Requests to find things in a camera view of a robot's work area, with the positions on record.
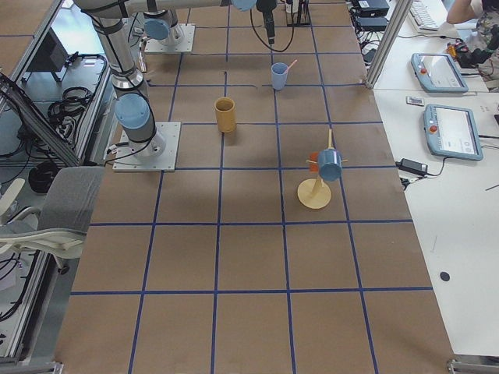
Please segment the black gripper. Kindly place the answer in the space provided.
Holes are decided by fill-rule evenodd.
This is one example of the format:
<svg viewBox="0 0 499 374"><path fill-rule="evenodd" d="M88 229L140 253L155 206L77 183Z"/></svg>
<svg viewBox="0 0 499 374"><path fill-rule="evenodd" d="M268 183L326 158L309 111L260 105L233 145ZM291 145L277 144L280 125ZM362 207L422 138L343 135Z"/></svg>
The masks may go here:
<svg viewBox="0 0 499 374"><path fill-rule="evenodd" d="M257 0L257 10L263 13L265 30L267 33L268 44L274 44L275 29L273 11L277 7L276 0Z"/></svg>

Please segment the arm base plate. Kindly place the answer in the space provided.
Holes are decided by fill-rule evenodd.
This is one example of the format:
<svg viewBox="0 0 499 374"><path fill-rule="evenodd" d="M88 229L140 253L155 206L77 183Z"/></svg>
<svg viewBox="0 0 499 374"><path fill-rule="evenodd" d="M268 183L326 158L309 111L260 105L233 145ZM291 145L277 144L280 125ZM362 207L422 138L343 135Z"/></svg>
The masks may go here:
<svg viewBox="0 0 499 374"><path fill-rule="evenodd" d="M147 34L146 54L176 55L191 53L196 26L192 23L178 23L168 30Z"/></svg>
<svg viewBox="0 0 499 374"><path fill-rule="evenodd" d="M122 130L117 149L118 158L112 165L116 172L174 171L178 153L181 122L156 122L156 134L148 143L129 142Z"/></svg>

